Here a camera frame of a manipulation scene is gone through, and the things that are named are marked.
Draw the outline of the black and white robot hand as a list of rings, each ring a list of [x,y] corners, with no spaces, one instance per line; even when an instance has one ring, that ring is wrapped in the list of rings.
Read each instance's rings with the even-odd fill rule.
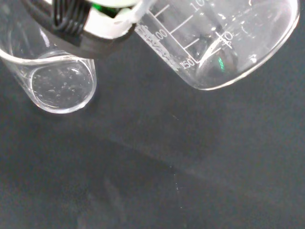
[[[119,49],[153,0],[23,0],[28,14],[66,52],[88,59]]]

